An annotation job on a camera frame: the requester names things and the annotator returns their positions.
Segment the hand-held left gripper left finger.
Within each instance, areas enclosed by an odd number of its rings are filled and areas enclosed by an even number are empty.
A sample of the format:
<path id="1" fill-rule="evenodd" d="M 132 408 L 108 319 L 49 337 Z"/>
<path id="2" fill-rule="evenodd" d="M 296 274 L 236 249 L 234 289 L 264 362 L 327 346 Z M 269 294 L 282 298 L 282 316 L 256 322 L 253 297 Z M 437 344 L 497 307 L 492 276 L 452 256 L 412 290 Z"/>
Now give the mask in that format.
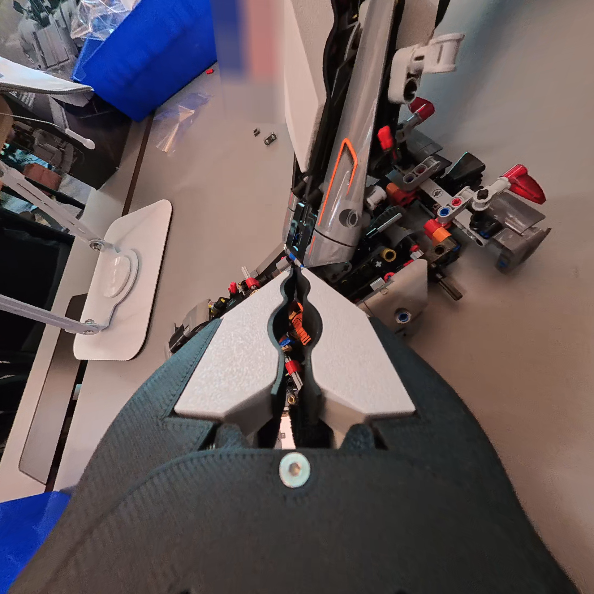
<path id="1" fill-rule="evenodd" d="M 174 412 L 181 418 L 238 427 L 279 421 L 284 404 L 283 353 L 275 326 L 295 288 L 286 270 L 222 316 L 189 376 Z"/>

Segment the lego car model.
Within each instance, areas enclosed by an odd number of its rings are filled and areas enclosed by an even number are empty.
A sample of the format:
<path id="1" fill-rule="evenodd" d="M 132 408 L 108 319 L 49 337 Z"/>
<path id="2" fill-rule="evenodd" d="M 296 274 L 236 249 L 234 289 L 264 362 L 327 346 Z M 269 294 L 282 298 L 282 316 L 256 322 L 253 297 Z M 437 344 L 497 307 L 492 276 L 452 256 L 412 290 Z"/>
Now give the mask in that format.
<path id="1" fill-rule="evenodd" d="M 524 201 L 542 204 L 544 193 L 523 165 L 516 165 L 488 187 L 480 187 L 485 165 L 471 153 L 464 155 L 441 176 L 448 161 L 435 153 L 424 161 L 413 157 L 415 167 L 405 175 L 394 169 L 379 182 L 365 187 L 363 214 L 372 216 L 349 261 L 329 270 L 295 266 L 286 252 L 256 269 L 255 276 L 231 283 L 229 296 L 206 300 L 192 309 L 175 328 L 167 346 L 168 357 L 179 352 L 204 327 L 252 296 L 286 270 L 296 271 L 295 288 L 286 311 L 275 326 L 283 353 L 285 374 L 301 391 L 303 381 L 312 386 L 314 403 L 321 390 L 313 379 L 311 352 L 321 334 L 321 318 L 308 304 L 309 284 L 302 269 L 316 275 L 360 308 L 370 322 L 379 321 L 400 331 L 424 310 L 428 283 L 433 279 L 450 296 L 462 295 L 449 286 L 442 269 L 458 258 L 460 242 L 450 228 L 463 232 L 482 247 L 497 247 L 496 268 L 508 273 L 523 263 L 550 229 L 538 223 L 544 216 Z"/>

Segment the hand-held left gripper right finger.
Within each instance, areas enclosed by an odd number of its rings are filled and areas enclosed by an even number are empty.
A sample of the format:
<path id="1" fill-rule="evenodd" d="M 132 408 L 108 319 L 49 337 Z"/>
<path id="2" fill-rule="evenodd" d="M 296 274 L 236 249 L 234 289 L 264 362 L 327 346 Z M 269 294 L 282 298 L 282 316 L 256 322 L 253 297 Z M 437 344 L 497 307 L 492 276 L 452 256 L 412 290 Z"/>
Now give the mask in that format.
<path id="1" fill-rule="evenodd" d="M 307 301 L 321 318 L 311 352 L 313 379 L 321 390 L 321 418 L 333 431 L 356 424 L 410 416 L 415 412 L 403 382 L 368 316 L 302 269 Z"/>

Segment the large blue plastic bin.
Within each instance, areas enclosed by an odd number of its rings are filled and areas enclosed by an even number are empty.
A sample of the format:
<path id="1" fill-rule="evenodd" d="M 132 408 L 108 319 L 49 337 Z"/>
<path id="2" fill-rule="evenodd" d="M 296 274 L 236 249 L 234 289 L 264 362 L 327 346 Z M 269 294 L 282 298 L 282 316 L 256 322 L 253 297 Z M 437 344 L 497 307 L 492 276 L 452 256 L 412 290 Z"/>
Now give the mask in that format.
<path id="1" fill-rule="evenodd" d="M 210 1 L 140 1 L 72 79 L 140 122 L 216 61 Z"/>

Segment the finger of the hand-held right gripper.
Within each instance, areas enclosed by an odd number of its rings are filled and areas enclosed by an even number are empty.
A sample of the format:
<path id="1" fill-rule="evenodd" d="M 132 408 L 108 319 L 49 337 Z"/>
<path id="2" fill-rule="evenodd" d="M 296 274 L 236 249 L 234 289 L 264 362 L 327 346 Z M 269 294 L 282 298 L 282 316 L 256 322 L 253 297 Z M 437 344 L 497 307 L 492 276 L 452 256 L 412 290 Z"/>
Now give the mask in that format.
<path id="1" fill-rule="evenodd" d="M 331 1 L 284 1 L 285 119 L 301 172 L 310 164 L 327 91 L 324 50 L 334 26 Z"/>
<path id="2" fill-rule="evenodd" d="M 404 1 L 396 50 L 428 46 L 449 4 L 450 1 Z"/>

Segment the lego set box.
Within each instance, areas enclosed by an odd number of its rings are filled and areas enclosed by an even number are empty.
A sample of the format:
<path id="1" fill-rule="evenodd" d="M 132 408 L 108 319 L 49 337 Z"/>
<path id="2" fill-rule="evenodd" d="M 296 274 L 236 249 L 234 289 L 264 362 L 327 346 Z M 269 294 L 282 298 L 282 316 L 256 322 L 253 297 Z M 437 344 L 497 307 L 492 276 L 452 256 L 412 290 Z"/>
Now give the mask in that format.
<path id="1" fill-rule="evenodd" d="M 1 1 L 1 57 L 75 82 L 83 50 L 101 42 L 71 37 L 78 3 Z M 130 126 L 95 92 L 84 107 L 42 94 L 1 93 L 1 159 L 20 171 L 26 159 L 37 160 L 100 189 L 120 166 Z"/>

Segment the grey black lego assembly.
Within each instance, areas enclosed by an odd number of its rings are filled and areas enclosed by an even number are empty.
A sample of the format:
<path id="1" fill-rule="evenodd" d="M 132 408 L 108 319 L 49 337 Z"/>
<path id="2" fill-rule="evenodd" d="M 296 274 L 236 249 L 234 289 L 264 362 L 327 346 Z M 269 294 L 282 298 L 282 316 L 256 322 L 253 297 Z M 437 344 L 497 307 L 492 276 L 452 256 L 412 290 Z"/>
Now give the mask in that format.
<path id="1" fill-rule="evenodd" d="M 429 115 L 422 75 L 452 72 L 463 33 L 396 50 L 404 1 L 331 1 L 323 60 L 327 100 L 308 169 L 293 156 L 283 243 L 293 265 L 349 261 L 363 229 L 370 165 L 398 151 Z"/>

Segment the clear plastic bag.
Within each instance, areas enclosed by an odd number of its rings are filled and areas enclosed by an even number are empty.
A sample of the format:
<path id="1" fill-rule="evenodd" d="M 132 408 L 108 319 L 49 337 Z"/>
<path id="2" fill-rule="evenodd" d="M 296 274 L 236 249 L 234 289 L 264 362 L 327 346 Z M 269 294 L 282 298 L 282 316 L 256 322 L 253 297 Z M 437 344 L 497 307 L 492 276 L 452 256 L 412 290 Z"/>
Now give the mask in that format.
<path id="1" fill-rule="evenodd" d="M 178 141 L 211 98 L 207 93 L 192 92 L 177 99 L 169 107 L 158 110 L 152 124 L 156 148 L 167 154 L 173 153 Z"/>

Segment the white booklet stand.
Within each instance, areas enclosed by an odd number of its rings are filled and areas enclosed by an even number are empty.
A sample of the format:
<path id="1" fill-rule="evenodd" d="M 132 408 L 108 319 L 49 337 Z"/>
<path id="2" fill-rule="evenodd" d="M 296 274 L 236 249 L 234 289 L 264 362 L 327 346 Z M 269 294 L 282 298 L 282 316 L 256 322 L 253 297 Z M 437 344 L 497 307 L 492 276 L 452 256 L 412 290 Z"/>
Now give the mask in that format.
<path id="1" fill-rule="evenodd" d="M 104 238 L 1 164 L 1 181 L 99 253 L 80 321 L 1 295 L 1 310 L 75 333 L 78 360 L 133 359 L 143 346 L 165 251 L 172 204 L 156 203 L 116 219 Z"/>

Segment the pile of clear plastic bags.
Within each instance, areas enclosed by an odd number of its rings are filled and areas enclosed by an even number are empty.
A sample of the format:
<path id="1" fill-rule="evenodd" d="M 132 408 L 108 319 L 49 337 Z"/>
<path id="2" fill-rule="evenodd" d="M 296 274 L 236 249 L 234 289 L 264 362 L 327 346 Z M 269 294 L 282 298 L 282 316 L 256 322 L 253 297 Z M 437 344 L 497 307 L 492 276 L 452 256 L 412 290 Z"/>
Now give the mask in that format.
<path id="1" fill-rule="evenodd" d="M 73 39 L 104 41 L 139 1 L 80 1 L 71 20 Z"/>

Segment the small blue parts bin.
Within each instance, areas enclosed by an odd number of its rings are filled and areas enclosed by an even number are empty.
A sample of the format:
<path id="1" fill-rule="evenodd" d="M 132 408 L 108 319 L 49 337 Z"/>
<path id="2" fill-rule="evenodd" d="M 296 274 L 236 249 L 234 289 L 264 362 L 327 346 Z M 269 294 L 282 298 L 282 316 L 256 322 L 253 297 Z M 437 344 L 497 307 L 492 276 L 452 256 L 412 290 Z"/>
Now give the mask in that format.
<path id="1" fill-rule="evenodd" d="M 1 503 L 1 593 L 44 543 L 70 498 L 48 492 Z"/>

